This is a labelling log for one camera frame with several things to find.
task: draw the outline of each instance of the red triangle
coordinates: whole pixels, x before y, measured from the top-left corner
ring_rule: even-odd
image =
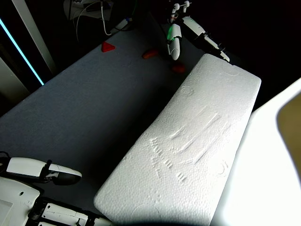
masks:
[[[113,50],[113,49],[115,49],[115,46],[113,46],[113,45],[111,45],[111,44],[109,44],[109,43],[107,43],[107,42],[103,42],[103,44],[102,44],[102,52],[108,52],[108,51],[110,51],[110,50]]]

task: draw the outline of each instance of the led light strip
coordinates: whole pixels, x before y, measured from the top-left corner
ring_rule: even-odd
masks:
[[[14,44],[14,46],[16,47],[16,49],[19,51],[20,55],[23,57],[23,59],[25,60],[25,62],[27,63],[27,65],[29,66],[29,68],[31,69],[31,71],[34,73],[34,75],[37,77],[37,79],[39,80],[39,82],[43,86],[44,85],[43,81],[38,76],[38,74],[36,73],[36,71],[34,70],[34,68],[32,67],[32,65],[29,63],[29,61],[27,60],[26,56],[24,55],[24,53],[22,52],[22,50],[20,49],[20,47],[18,46],[18,44],[14,40],[13,36],[11,36],[11,34],[9,33],[8,29],[6,28],[6,26],[2,22],[1,18],[0,18],[0,25],[2,26],[2,28],[5,31],[5,33],[8,35],[9,39],[12,41],[12,43]]]

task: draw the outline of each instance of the styrofoam block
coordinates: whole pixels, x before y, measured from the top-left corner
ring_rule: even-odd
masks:
[[[209,225],[261,80],[205,54],[95,196],[117,224]]]

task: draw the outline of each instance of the red triangular block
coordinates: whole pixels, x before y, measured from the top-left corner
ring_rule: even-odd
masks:
[[[115,49],[115,46],[113,46],[105,41],[102,43],[102,52],[105,53],[105,52],[108,52],[113,49]]]

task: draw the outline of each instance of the white cable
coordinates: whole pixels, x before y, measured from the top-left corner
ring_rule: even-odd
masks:
[[[104,18],[103,18],[103,6],[101,7],[101,11],[102,11],[102,19],[103,19],[103,29],[104,29],[104,33],[105,33],[106,35],[112,35],[111,33],[108,34],[107,31],[105,30],[105,23],[104,23]]]
[[[95,4],[95,3],[98,3],[98,1],[96,1],[96,2],[93,2],[93,3],[91,3],[90,5],[88,5],[86,8],[84,8],[81,12],[80,12],[80,14],[79,14],[79,17],[78,17],[78,19],[77,19],[77,23],[76,23],[76,38],[77,38],[77,41],[79,42],[79,37],[78,37],[78,35],[77,35],[77,27],[78,27],[78,25],[79,25],[79,18],[80,18],[80,16],[81,16],[81,14],[89,7],[89,6],[92,6],[93,4]]]

